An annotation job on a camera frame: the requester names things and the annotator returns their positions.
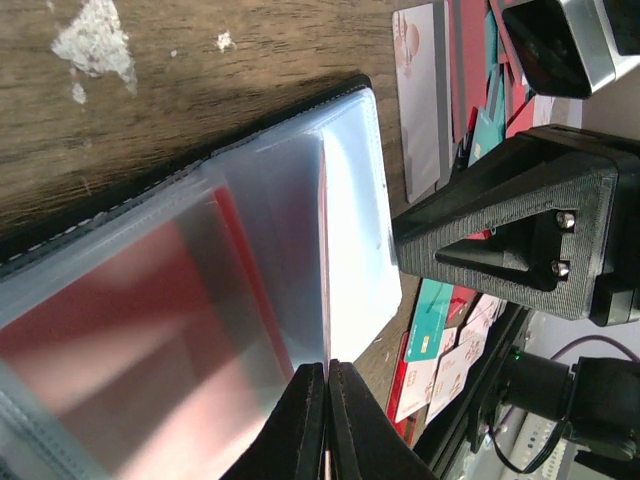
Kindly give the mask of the red card black stripe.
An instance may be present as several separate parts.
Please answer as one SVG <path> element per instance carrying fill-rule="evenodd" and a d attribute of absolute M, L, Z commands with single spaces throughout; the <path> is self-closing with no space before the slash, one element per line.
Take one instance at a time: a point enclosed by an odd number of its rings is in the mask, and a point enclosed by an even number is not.
<path fill-rule="evenodd" d="M 328 253 L 328 215 L 327 215 L 327 173 L 325 146 L 321 147 L 318 174 L 318 235 L 319 235 L 319 263 L 322 308 L 322 337 L 323 337 L 323 375 L 325 383 L 324 402 L 324 434 L 323 434 L 323 479 L 332 478 L 331 448 L 329 445 L 329 371 L 331 360 L 331 306 L 330 306 L 330 276 Z"/>

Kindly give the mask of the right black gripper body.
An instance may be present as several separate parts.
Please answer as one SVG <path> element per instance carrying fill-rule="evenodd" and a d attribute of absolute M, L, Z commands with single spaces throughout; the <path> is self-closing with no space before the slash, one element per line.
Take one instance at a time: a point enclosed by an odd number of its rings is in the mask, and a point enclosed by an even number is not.
<path fill-rule="evenodd" d="M 639 144 L 551 125 L 516 134 L 514 268 L 526 304 L 598 326 L 639 318 Z"/>

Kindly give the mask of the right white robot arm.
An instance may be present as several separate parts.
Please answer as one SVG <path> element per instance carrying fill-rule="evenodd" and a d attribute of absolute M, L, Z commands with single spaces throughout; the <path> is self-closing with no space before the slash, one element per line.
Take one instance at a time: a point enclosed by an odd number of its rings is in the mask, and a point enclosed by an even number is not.
<path fill-rule="evenodd" d="M 639 318 L 639 144 L 562 125 L 505 140 L 393 223 L 399 268 L 566 320 Z M 639 366 L 574 367 L 505 352 L 500 401 L 557 435 L 628 461 L 639 447 Z"/>

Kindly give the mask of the white card red circle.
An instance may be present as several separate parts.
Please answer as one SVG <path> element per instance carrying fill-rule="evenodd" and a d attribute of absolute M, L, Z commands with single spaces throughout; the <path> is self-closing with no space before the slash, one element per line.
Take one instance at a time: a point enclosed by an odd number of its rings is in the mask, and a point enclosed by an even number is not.
<path fill-rule="evenodd" d="M 218 479 L 293 363 L 219 187 L 1 331 L 5 479 Z"/>

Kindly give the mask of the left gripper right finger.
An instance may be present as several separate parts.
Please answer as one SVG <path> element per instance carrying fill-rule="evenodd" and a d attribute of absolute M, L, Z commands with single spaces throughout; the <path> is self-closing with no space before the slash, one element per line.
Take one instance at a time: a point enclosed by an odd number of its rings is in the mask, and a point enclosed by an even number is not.
<path fill-rule="evenodd" d="M 333 479 L 433 479 L 399 437 L 355 366 L 333 360 L 328 377 Z"/>

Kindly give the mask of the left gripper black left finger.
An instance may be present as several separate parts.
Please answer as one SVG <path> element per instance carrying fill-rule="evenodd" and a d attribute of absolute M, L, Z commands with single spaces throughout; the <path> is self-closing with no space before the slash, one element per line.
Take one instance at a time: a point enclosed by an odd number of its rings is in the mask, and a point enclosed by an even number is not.
<path fill-rule="evenodd" d="M 318 479 L 323 466 L 325 378 L 320 363 L 298 367 L 256 439 L 224 479 Z"/>

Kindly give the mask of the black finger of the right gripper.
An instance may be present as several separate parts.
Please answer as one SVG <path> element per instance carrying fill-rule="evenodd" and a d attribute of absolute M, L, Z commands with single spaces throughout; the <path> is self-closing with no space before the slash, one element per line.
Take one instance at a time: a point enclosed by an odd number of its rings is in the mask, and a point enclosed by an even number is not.
<path fill-rule="evenodd" d="M 397 217 L 394 244 L 401 271 L 465 286 L 526 304 L 532 289 L 514 268 L 514 224 L 522 212 L 540 210 L 538 200 L 524 209 L 514 161 L 524 144 L 513 137 L 496 147 L 458 180 Z"/>

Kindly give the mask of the black leather card holder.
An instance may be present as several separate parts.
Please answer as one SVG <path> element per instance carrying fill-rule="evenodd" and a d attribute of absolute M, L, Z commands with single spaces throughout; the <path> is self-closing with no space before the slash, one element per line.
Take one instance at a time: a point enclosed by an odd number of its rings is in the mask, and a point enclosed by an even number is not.
<path fill-rule="evenodd" d="M 2 238 L 1 475 L 217 479 L 401 297 L 359 74 Z"/>

